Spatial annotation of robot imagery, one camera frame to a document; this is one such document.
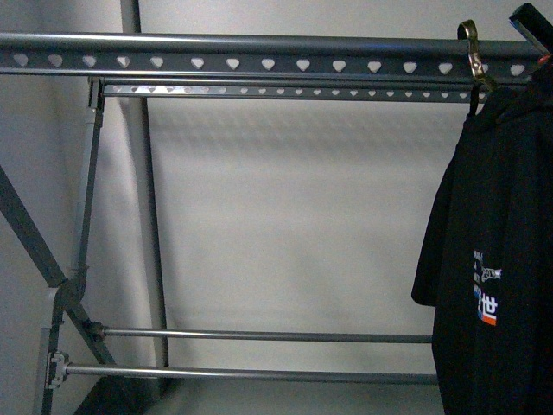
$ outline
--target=metal frame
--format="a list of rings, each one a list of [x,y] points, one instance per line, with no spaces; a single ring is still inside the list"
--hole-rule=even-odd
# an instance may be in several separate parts
[[[527,42],[479,45],[503,86],[536,68]],[[313,36],[0,33],[0,73],[98,76],[105,96],[181,98],[468,103],[474,84],[464,41]]]
[[[481,41],[487,71],[522,87],[538,54],[526,42]],[[107,97],[331,99],[469,102],[474,85],[464,41],[293,36],[0,33],[0,74],[93,76],[86,147],[75,215],[71,275],[66,277],[0,167],[0,210],[48,283],[41,325],[35,412],[49,414],[53,390],[69,374],[317,382],[435,384],[432,374],[318,373],[120,367],[106,336],[284,342],[430,343],[427,335],[110,329],[80,304],[99,133]],[[63,312],[101,366],[69,363],[58,350]]]

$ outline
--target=perforated metal rail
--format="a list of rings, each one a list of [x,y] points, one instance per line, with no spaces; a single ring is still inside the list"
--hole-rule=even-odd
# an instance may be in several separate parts
[[[538,54],[481,41],[522,87]],[[105,96],[468,102],[464,41],[238,35],[0,34],[0,73],[103,77]]]

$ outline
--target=horizontal rod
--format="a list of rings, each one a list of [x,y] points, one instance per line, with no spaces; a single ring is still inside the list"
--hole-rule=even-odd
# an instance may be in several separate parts
[[[438,78],[416,76],[385,75],[378,78],[370,75],[351,75],[350,79],[337,79],[330,75],[318,75],[312,77],[289,76],[287,78],[261,78],[254,73],[241,78],[206,77],[170,77],[154,78],[144,77],[108,77],[105,78],[106,86],[272,86],[272,87],[305,87],[305,88],[377,88],[391,90],[415,90],[415,91],[470,91],[474,85],[472,78]],[[526,81],[521,79],[501,80],[502,86],[524,86]]]
[[[347,56],[465,56],[467,43],[443,39],[386,39],[266,35],[122,35],[109,33],[0,33],[0,48],[52,51],[303,54]],[[480,41],[487,57],[537,55],[524,41]]]
[[[431,335],[355,335],[341,333],[277,333],[257,331],[193,331],[170,329],[110,329],[104,335],[135,337],[171,337],[180,339],[257,340],[277,342],[358,342],[427,344]]]
[[[290,382],[376,383],[436,385],[436,376],[420,373],[285,372],[269,370],[203,369],[179,367],[87,366],[70,363],[66,374],[127,376],[131,378],[203,378],[222,380],[280,380]]]

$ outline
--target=heart-shaped hole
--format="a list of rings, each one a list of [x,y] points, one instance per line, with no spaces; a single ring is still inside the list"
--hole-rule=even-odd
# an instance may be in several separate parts
[[[268,71],[270,71],[275,66],[275,60],[274,59],[263,59],[261,60],[261,65]]]
[[[522,72],[524,72],[524,70],[524,65],[511,65],[512,76],[519,76]]]
[[[88,67],[94,67],[94,65],[96,65],[96,58],[88,54],[86,56],[83,56],[83,63]]]
[[[382,67],[382,63],[380,63],[379,61],[370,61],[367,67],[369,68],[369,71],[371,71],[372,73],[376,73]]]
[[[311,62],[309,62],[307,59],[300,59],[298,62],[296,62],[297,67],[300,68],[300,71],[305,72],[307,71],[309,65],[311,65]]]
[[[26,67],[29,63],[29,58],[25,54],[14,54],[14,61],[16,61],[17,65],[20,67]]]
[[[228,67],[234,71],[237,67],[240,66],[240,61],[235,58],[230,58],[226,60],[226,65],[228,65]]]
[[[440,72],[442,75],[447,75],[451,72],[451,69],[453,69],[453,64],[449,62],[443,62],[440,65],[438,65],[438,69],[440,69]]]
[[[127,68],[130,65],[130,59],[128,56],[118,56],[118,64],[123,68]]]
[[[201,58],[192,58],[190,63],[192,63],[192,66],[196,69],[202,69],[204,66],[204,60]]]
[[[346,63],[344,61],[334,61],[332,62],[332,67],[334,68],[334,71],[342,72],[346,67]]]
[[[48,60],[50,61],[50,63],[52,65],[54,65],[55,67],[60,67],[61,64],[63,63],[63,58],[61,56],[59,56],[58,54],[51,54],[49,57],[48,57]]]
[[[404,71],[406,73],[414,73],[416,70],[416,62],[405,62]]]
[[[163,66],[163,58],[160,58],[159,56],[153,56],[149,61],[157,69]]]

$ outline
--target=printed logo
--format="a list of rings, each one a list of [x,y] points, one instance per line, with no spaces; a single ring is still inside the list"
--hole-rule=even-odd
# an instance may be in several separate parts
[[[474,286],[474,295],[478,298],[478,318],[486,324],[495,326],[498,321],[495,315],[498,302],[495,297],[488,296],[478,285]]]
[[[489,279],[501,279],[501,270],[484,267],[484,255],[474,251],[474,296],[478,298],[478,318],[491,326],[497,324],[498,302],[480,287]]]

